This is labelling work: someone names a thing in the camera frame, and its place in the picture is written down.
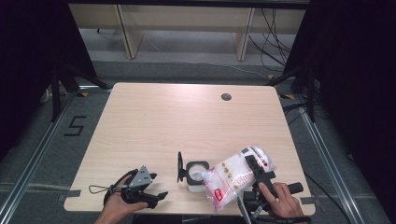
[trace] tabletop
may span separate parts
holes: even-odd
[[[240,215],[236,203],[215,213],[204,192],[177,183],[177,153],[210,167],[252,145],[261,146],[276,166],[273,182],[301,182],[296,198],[311,197],[276,90],[264,86],[117,83],[96,126],[67,198],[67,211],[101,211],[108,187],[130,170],[146,165],[157,177],[146,193],[168,195],[155,209],[139,213]],[[313,204],[302,206],[306,215]]]

